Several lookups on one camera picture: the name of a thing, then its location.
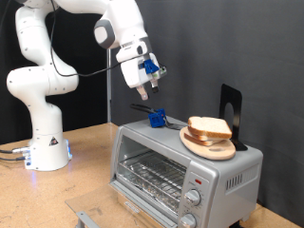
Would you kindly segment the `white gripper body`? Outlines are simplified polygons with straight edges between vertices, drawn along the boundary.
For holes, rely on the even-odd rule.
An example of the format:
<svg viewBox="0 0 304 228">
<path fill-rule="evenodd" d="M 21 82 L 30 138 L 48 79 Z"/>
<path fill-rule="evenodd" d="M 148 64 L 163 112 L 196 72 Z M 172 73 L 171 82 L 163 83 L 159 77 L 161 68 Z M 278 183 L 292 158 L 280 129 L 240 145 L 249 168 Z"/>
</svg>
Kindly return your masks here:
<svg viewBox="0 0 304 228">
<path fill-rule="evenodd" d="M 124 79 L 130 88 L 142 86 L 150 80 L 160 78 L 159 63 L 146 43 L 122 47 L 116 59 L 121 64 Z"/>
</svg>

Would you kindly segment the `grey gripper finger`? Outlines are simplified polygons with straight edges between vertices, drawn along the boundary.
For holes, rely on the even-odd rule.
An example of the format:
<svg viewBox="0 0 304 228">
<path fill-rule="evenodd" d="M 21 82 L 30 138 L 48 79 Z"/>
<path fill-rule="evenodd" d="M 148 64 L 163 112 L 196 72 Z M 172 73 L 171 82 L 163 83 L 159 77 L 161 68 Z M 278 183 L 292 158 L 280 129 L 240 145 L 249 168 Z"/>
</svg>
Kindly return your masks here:
<svg viewBox="0 0 304 228">
<path fill-rule="evenodd" d="M 141 98 L 143 101 L 146 101 L 149 99 L 148 93 L 145 90 L 143 85 L 139 85 L 136 87 L 137 91 L 139 92 L 139 94 L 141 95 Z"/>
</svg>

